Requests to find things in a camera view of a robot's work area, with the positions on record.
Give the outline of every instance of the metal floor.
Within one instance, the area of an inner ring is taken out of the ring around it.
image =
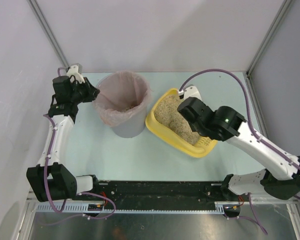
[[[141,214],[117,213],[106,220],[75,217],[61,224],[43,226],[36,219],[53,223],[72,213],[37,212],[30,240],[295,240],[296,235],[286,205],[259,204],[257,215],[268,231],[244,219],[219,214]],[[241,216],[253,218],[249,205]]]

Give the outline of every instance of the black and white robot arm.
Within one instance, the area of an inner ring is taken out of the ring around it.
[[[212,111],[205,105],[198,89],[190,85],[179,93],[184,101],[179,113],[188,121],[192,131],[203,137],[227,142],[257,160],[265,169],[245,174],[226,176],[221,190],[229,200],[245,193],[264,193],[287,200],[300,192],[300,156],[292,155],[262,136],[255,129],[258,139],[252,134],[245,118],[228,106]],[[271,148],[286,156],[290,162]]]
[[[92,102],[100,92],[81,75],[81,69],[81,65],[73,65],[67,69],[66,75],[52,80],[55,94],[45,115],[49,119],[48,136],[37,166],[28,168],[26,172],[40,202],[72,199],[81,192],[92,190],[97,181],[94,175],[73,176],[64,165],[78,104]]]

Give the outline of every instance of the wall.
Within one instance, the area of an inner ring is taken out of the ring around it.
[[[245,71],[284,0],[38,0],[85,72]]]
[[[300,155],[300,0],[252,73],[269,137]]]
[[[13,235],[23,210],[59,65],[27,1],[0,0],[0,240]]]

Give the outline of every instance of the pink trash bag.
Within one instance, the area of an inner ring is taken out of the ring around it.
[[[96,87],[100,93],[92,104],[106,125],[116,127],[145,112],[144,125],[151,89],[143,76],[131,71],[119,71],[102,79]]]

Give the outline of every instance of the gray trash bin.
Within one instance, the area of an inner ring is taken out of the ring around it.
[[[122,138],[133,138],[145,128],[151,89],[146,79],[131,71],[120,71],[102,79],[93,105],[102,121]]]

